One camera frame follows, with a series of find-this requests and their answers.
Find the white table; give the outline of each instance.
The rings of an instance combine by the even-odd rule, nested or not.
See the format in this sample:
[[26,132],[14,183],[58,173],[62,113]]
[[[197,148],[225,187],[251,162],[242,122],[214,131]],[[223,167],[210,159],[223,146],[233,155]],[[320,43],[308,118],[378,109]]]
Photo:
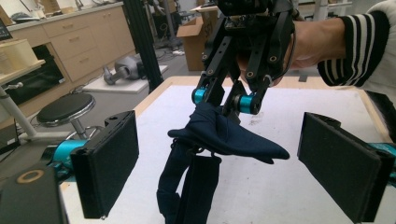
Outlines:
[[[168,65],[160,65],[161,74],[168,69]],[[89,83],[82,89],[84,91],[101,91],[101,92],[118,92],[118,93],[134,93],[138,94],[149,85],[146,79],[128,80],[121,78],[117,80],[116,84],[108,85],[105,80],[100,77],[95,81]]]
[[[370,112],[372,108],[355,89],[303,90],[310,86],[321,88],[323,84],[320,86],[319,77],[310,77],[303,84],[297,79],[284,77],[279,88],[270,89],[258,115],[240,116],[241,125],[279,143],[291,158],[268,165],[251,158],[222,157],[208,224],[351,223],[298,161],[303,113],[310,111],[338,119],[344,129],[367,142],[383,142],[386,136],[377,131],[383,127],[373,121],[377,118]],[[197,81],[198,77],[170,77],[135,108],[140,156],[107,219],[84,219],[76,183],[63,185],[66,211],[72,224],[164,223],[155,193],[172,143],[166,133],[183,128],[188,122],[194,109],[191,92]],[[283,89],[290,86],[294,89]],[[375,223],[394,224],[395,208],[396,189],[389,187]]]

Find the drawer handle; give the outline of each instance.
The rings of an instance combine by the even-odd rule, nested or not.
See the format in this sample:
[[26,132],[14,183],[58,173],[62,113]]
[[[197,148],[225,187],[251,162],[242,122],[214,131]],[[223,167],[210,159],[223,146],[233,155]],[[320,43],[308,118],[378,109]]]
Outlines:
[[64,29],[72,28],[73,27],[73,23],[70,23],[70,24],[67,24],[67,25],[63,25],[62,27]]
[[69,39],[70,42],[74,42],[76,40],[79,40],[79,36],[75,36]]
[[80,63],[85,63],[85,62],[87,62],[89,59],[90,59],[90,58],[86,57],[86,58],[83,58],[83,59],[79,60],[79,62],[80,62]]

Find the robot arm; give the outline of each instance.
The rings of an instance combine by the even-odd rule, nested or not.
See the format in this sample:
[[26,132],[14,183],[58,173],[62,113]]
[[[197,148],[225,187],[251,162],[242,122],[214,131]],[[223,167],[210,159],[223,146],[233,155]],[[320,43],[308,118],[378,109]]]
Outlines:
[[[223,15],[205,44],[202,56],[205,71],[192,93],[192,101],[220,105],[224,96],[221,85],[230,76],[233,87],[223,115],[237,119],[239,112],[257,114],[273,80],[288,70],[283,68],[283,59],[294,33],[295,9],[289,0],[218,0],[216,3]],[[246,71],[250,95],[238,80],[240,69],[236,61],[237,54],[246,50],[250,51]]]

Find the stool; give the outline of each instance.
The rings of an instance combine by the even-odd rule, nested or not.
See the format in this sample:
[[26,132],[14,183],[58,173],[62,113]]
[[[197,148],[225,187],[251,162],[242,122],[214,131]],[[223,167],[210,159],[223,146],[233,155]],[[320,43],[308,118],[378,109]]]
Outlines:
[[68,94],[44,106],[37,114],[37,121],[44,127],[56,127],[66,123],[72,123],[76,131],[69,135],[67,137],[68,139],[75,134],[78,134],[80,139],[89,139],[86,134],[87,129],[94,128],[96,132],[102,129],[102,127],[94,126],[84,128],[78,118],[90,112],[94,106],[95,99],[90,94]]

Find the black and white striped shirt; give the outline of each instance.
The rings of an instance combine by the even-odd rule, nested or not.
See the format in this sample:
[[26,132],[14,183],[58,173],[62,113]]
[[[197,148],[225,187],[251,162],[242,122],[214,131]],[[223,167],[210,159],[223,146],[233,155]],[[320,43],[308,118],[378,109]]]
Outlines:
[[329,86],[356,86],[396,95],[396,48],[392,46],[396,44],[396,1],[384,1],[367,14],[340,19],[346,27],[346,58],[319,63],[323,80]]

